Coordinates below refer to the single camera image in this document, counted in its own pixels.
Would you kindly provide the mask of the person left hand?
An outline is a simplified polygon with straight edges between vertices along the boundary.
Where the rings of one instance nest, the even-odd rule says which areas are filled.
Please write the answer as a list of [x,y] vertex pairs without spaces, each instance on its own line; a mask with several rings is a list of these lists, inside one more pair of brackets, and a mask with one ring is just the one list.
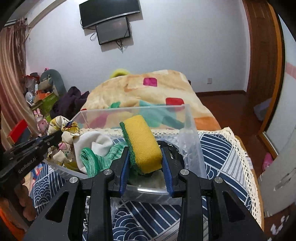
[[19,184],[14,188],[14,192],[18,197],[19,204],[22,207],[22,214],[28,221],[34,221],[37,211],[33,206],[33,201],[29,197],[29,190],[25,185],[25,178],[20,180]]

